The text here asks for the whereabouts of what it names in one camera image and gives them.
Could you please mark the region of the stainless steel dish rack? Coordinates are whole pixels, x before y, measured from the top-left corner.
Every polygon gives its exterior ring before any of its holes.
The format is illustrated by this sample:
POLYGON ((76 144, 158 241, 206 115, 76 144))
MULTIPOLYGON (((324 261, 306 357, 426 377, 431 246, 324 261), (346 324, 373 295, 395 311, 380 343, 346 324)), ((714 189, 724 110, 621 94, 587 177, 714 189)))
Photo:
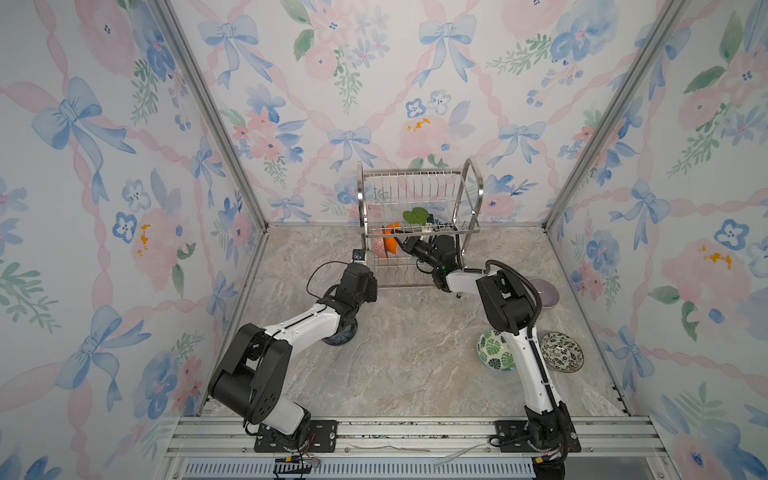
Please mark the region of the stainless steel dish rack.
POLYGON ((473 234, 480 229, 479 214, 483 204, 484 179, 471 159, 451 168, 442 160, 429 156, 418 159, 411 169, 372 169, 357 165, 356 199, 360 236, 366 251, 366 263, 374 272, 379 286, 385 289, 429 288, 435 285, 432 268, 398 245, 396 255, 376 258, 371 249, 372 237, 384 237, 384 229, 399 222, 397 242, 410 236, 429 241, 425 226, 403 222, 402 214, 423 207, 435 220, 450 223, 452 230, 440 235, 456 238, 461 268, 466 266, 465 251, 473 234))

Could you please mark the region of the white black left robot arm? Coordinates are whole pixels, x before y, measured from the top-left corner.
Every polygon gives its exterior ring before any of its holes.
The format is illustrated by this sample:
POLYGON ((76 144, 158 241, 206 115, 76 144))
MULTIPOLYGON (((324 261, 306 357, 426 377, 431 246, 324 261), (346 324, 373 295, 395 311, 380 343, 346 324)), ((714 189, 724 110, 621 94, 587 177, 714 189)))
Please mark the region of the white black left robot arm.
POLYGON ((341 346, 357 333, 360 307, 377 300, 377 280, 364 264, 351 262, 338 284, 305 312, 283 322, 238 329, 208 386, 208 394, 239 415, 245 426, 260 425, 305 443, 311 413, 282 397, 290 361, 317 342, 341 346))

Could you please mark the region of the white bowl orange outside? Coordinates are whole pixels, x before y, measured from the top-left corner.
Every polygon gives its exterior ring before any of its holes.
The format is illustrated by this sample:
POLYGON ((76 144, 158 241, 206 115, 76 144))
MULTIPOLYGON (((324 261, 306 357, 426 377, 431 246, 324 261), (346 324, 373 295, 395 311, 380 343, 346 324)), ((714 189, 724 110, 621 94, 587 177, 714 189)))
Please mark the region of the white bowl orange outside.
POLYGON ((397 242, 397 238, 395 237, 395 234, 399 233, 400 229, 401 229, 401 224, 399 222, 389 224, 384 229, 385 236, 383 237, 383 243, 384 243, 384 249, 387 255, 397 254, 398 242, 397 242))

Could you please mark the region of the green leaf pattern bowl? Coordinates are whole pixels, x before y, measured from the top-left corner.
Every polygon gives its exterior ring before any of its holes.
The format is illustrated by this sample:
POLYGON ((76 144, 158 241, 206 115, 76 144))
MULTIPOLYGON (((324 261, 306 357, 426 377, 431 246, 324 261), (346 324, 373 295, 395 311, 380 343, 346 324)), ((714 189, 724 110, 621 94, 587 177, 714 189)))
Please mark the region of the green leaf pattern bowl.
POLYGON ((495 330, 480 335, 476 352, 481 362, 496 372, 512 372, 516 369, 515 359, 505 338, 495 330))

